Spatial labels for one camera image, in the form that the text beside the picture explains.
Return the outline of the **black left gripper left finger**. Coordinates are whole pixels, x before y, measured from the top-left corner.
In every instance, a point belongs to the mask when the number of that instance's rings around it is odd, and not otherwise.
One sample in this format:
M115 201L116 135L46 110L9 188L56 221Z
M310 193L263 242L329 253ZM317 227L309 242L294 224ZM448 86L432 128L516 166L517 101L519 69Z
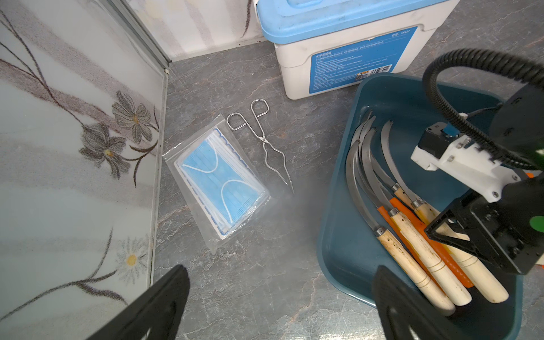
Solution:
M187 269L174 266L90 339L175 339L190 291Z

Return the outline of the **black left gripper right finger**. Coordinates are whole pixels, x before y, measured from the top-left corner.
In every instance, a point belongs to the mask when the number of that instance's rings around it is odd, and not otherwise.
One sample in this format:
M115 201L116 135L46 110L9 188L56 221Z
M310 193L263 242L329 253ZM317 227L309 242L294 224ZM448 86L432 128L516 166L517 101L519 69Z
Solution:
M463 338L459 328L387 267L378 267L372 292L387 339Z

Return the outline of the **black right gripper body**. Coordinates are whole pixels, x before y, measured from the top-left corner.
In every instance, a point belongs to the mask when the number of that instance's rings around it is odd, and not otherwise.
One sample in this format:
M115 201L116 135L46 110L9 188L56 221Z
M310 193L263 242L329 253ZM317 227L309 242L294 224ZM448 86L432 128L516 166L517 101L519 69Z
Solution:
M543 175L508 184L489 203L470 189L426 227L433 241L526 275L543 258Z

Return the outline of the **wooden handle sickle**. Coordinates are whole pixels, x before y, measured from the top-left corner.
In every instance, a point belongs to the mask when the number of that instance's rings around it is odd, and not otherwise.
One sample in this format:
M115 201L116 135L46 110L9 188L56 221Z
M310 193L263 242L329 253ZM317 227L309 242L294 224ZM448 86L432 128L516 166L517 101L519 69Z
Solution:
M366 224L371 228L378 241L398 263L400 268L408 275L412 282L418 287L420 292L427 300L442 314L450 316L456 311L455 305L440 289L436 283L429 277L415 259L405 250L400 241L389 231L379 225L375 218L370 214L364 200L359 193L356 182L357 164L356 158L358 154L360 142L356 141L350 147L346 161L346 178L347 186L352 201L354 202L359 214L365 220Z
M430 244L417 231L409 218L387 199L382 184L374 173L372 166L371 143L375 135L376 128L371 127L361 140L361 161L364 167L364 173L377 199L388 211L392 221L398 226L401 234L406 238L415 252L419 255L423 265L429 270L429 273L435 279L436 283L446 293L451 302L457 306L467 305L472 301L472 296L463 284L458 280L455 274L446 266L442 258L430 246Z
M364 147L364 140L365 140L365 137L368 134L368 132L371 130L374 120L375 120L375 116L373 116L371 113L369 113L367 121L361 124L362 129L361 129L360 136L358 138L358 140L360 142L359 159L360 159L361 168L362 168L362 172L363 172L363 174L362 174L362 177L364 178L363 181L364 181L365 187L367 188L367 191L368 191L367 195L369 196L371 201L374 202L374 204L377 207L379 207L379 206L382 206L381 201L378 199L377 195L375 194L375 191L371 187L370 181L368 180L367 171L366 171L366 169L364 167L364 164L366 163L366 152L369 150L369 148ZM387 186L387 188L385 188L381 184L383 194L385 196L389 197L390 196L389 191L392 191L392 193L399 200L401 200L407 207L411 208L412 207L411 206L411 201L409 200L407 194L402 190L402 188L400 187L398 182L394 181L393 179L391 179L386 174L385 170L375 160L375 157L372 157L372 162L371 163L372 163L372 167L373 167L373 170L374 170L375 174L378 176L378 179L381 180L383 183L385 183L386 186Z
M410 209L427 227L427 225L436 217L436 212L427 202L423 201L410 189L408 189L405 182L402 180L390 152L390 131L392 124L393 122L390 120L382 127L382 153L390 171L392 172L392 175L395 177L396 182L398 182L402 190L407 194L409 200L411 201L412 207ZM474 287L476 287L476 289L486 300L488 300L490 303L503 303L509 298L507 290L484 265L484 263L480 261L480 259L455 247L451 247L449 245L443 246L450 253L453 260L460 266L461 270L473 282Z

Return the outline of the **orange handle sickle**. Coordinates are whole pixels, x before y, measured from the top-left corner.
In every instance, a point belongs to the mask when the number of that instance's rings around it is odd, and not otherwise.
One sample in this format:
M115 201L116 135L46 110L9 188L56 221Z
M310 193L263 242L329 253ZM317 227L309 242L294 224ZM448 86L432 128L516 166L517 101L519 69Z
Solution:
M356 132L354 133L354 137L352 138L351 144L354 144L355 141L360 142L359 151L358 151L358 162L360 164L359 172L361 173L359 176L361 177L361 186L364 187L364 191L366 192L366 195L371 199L371 201L374 203L374 206L378 209L378 212L382 215L384 220L391 226L391 228L395 231L395 234L400 238L403 245L406 246L408 251L411 253L411 255L415 258L417 263L422 267L422 269L429 275L429 277L433 280L433 282L436 283L435 278L431 275L430 271L422 260L419 258L418 253L413 248L413 246L410 244L410 242L406 239L406 237L402 234L401 229L398 227L398 225L391 219L390 211L397 207L394 206L393 203L391 203L392 196L390 195L390 192L382 185L382 183L377 179L376 181L378 184L375 186L376 188L379 188L379 191L376 191L374 187L370 184L370 181L368 180L368 177L366 175L366 171L364 170L363 166L363 141L367 133L371 130L373 127L373 123L375 121L375 116L370 116L370 118L365 121L364 123L361 123L361 125L357 128Z
M385 183L383 183L381 180L379 181L382 183L382 185L384 185L385 188L387 188ZM426 225L419 219L416 214L414 214L414 212L410 208L408 208L401 200L399 200L392 193L392 191L389 192L392 196L391 203L393 203L399 211L401 211L408 217L408 219L412 222L419 234L423 236L423 238L427 242L429 242L431 248L439 255L439 257L444 261L446 266L449 267L450 270L452 270L457 279L459 279L466 288L472 288L474 286L473 282L469 279L469 277L466 276L466 274L461 270L460 266L453 260L446 248L438 242L431 241L429 237L426 236L424 233L424 228L426 227Z

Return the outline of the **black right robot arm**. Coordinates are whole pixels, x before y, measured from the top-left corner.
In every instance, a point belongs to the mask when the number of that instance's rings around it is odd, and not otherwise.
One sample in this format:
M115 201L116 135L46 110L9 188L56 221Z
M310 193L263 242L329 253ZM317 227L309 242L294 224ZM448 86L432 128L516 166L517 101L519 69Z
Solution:
M468 67L522 83L495 107L488 131L470 122L439 91L437 79ZM467 186L426 227L434 241L525 275L543 259L543 66L504 52L458 49L424 72L427 99L443 116L412 153L427 171L442 170Z

